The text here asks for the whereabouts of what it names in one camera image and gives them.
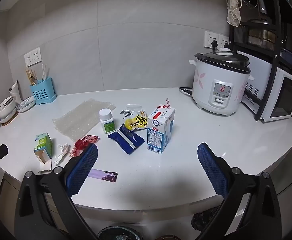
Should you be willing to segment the hanging mesh cloth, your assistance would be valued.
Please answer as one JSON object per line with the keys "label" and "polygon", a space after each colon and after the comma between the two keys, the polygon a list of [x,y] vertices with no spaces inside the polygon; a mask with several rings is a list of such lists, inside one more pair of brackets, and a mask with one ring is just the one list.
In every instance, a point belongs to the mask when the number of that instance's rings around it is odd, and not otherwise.
{"label": "hanging mesh cloth", "polygon": [[233,27],[241,25],[240,8],[242,6],[242,0],[226,0],[227,4],[227,18],[226,21]]}

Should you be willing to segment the white pill bottle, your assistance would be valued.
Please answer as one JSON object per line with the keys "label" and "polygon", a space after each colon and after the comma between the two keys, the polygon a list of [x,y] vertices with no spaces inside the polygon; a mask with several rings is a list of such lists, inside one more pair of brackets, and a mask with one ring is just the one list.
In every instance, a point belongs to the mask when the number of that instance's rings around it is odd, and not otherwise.
{"label": "white pill bottle", "polygon": [[99,111],[99,119],[102,124],[103,131],[111,133],[116,130],[115,121],[111,113],[111,109],[104,108]]}

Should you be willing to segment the white tissue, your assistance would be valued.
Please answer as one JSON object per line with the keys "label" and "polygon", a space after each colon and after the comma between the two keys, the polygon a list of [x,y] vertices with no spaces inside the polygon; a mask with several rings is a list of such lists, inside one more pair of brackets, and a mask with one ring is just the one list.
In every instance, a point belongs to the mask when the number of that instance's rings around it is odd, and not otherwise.
{"label": "white tissue", "polygon": [[53,164],[55,166],[58,166],[61,163],[62,159],[69,153],[69,151],[70,151],[69,144],[63,144],[63,145],[59,144],[58,150],[56,153],[54,153],[54,156],[52,159]]}

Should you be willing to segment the red mesh net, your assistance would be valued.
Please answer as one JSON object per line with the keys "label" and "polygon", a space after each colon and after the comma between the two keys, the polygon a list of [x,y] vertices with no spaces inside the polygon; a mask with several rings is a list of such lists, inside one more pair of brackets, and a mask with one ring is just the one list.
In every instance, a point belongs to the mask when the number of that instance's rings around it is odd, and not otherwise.
{"label": "red mesh net", "polygon": [[70,152],[71,157],[79,156],[89,144],[95,144],[98,140],[99,137],[96,135],[86,135],[82,139],[78,139],[74,144],[74,148]]}

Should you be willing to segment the green medicine box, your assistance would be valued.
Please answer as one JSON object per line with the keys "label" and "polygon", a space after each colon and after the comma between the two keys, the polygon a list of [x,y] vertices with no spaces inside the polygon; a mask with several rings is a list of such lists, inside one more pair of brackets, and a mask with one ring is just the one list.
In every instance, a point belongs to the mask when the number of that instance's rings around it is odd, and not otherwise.
{"label": "green medicine box", "polygon": [[52,158],[53,144],[48,133],[42,133],[35,137],[34,154],[43,164]]}

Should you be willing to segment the left wall socket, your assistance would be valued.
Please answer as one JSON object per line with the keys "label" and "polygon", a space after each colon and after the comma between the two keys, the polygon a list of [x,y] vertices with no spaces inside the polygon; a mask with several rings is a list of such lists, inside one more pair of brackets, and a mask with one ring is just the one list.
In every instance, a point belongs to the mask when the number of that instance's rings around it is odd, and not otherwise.
{"label": "left wall socket", "polygon": [[27,68],[41,62],[42,58],[41,58],[40,47],[35,48],[34,50],[26,53],[24,55],[24,59],[25,59],[25,65]]}

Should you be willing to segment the yellow snack wrapper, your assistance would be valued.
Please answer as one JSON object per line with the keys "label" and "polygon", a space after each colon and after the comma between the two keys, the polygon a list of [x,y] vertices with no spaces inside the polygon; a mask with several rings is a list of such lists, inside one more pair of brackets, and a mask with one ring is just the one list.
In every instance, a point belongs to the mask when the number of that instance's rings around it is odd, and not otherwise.
{"label": "yellow snack wrapper", "polygon": [[147,114],[142,105],[127,104],[126,109],[121,111],[121,115],[127,129],[134,131],[147,128]]}

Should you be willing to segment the black plastic bag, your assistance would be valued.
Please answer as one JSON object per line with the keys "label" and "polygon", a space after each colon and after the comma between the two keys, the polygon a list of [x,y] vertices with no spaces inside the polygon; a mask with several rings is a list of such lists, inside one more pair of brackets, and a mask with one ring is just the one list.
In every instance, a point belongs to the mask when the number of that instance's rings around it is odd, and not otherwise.
{"label": "black plastic bag", "polygon": [[191,225],[194,230],[198,230],[202,232],[204,228],[209,224],[212,220],[213,216],[217,212],[219,206],[210,208],[208,210],[196,213],[193,215],[191,220]]}

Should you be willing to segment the dark blue snack bag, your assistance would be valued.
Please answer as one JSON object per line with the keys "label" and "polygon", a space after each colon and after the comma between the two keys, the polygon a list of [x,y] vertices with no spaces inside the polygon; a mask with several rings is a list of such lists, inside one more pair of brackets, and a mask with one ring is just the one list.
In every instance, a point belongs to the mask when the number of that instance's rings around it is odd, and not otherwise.
{"label": "dark blue snack bag", "polygon": [[134,131],[127,129],[125,124],[122,124],[117,131],[108,135],[108,138],[117,142],[122,150],[128,155],[132,154],[144,143],[144,139]]}

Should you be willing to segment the bubble wrap sheet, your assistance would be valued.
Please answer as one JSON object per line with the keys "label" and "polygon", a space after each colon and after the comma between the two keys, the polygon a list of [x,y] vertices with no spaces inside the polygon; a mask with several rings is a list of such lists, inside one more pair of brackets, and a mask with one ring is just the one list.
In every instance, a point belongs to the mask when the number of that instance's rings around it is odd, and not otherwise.
{"label": "bubble wrap sheet", "polygon": [[52,121],[58,132],[76,142],[87,135],[100,122],[99,111],[104,108],[112,111],[115,109],[115,105],[110,102],[101,102],[90,98],[62,117]]}

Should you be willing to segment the blue utensil holder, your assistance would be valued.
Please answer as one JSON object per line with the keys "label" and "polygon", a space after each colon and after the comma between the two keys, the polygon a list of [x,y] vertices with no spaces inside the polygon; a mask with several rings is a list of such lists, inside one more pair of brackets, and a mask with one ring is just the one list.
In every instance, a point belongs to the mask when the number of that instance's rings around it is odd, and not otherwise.
{"label": "blue utensil holder", "polygon": [[36,105],[51,103],[57,98],[51,77],[42,80],[37,85],[30,86],[30,90],[32,91]]}

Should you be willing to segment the blue white milk carton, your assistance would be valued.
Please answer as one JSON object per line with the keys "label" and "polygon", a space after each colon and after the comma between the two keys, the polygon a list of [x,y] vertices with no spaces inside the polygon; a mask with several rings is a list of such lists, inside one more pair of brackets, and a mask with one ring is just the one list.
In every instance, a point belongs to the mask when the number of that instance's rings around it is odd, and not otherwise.
{"label": "blue white milk carton", "polygon": [[169,99],[165,104],[158,105],[149,115],[147,122],[147,149],[162,154],[171,140],[175,116],[175,108]]}

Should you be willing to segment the teal mesh trash basket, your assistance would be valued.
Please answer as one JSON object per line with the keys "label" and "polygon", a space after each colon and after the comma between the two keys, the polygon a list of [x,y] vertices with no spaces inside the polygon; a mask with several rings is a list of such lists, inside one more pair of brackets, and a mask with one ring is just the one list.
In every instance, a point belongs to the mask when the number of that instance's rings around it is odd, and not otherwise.
{"label": "teal mesh trash basket", "polygon": [[97,234],[101,240],[142,240],[143,236],[136,230],[126,226],[108,226]]}

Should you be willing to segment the purple wrapper strip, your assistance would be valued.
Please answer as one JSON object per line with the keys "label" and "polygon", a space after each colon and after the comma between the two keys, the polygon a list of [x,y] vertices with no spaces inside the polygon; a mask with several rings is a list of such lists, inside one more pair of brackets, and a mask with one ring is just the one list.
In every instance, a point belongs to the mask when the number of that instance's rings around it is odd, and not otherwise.
{"label": "purple wrapper strip", "polygon": [[102,171],[97,169],[92,169],[88,176],[90,178],[109,181],[115,183],[117,181],[118,173],[117,172],[110,172],[110,171]]}

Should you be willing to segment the white shallow plate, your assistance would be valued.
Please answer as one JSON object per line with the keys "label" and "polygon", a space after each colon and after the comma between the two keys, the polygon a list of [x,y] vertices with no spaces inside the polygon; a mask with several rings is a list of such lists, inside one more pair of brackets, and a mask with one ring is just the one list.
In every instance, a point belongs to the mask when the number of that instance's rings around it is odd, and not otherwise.
{"label": "white shallow plate", "polygon": [[23,100],[18,106],[17,111],[19,113],[23,113],[31,109],[35,105],[35,98],[34,96],[30,96]]}

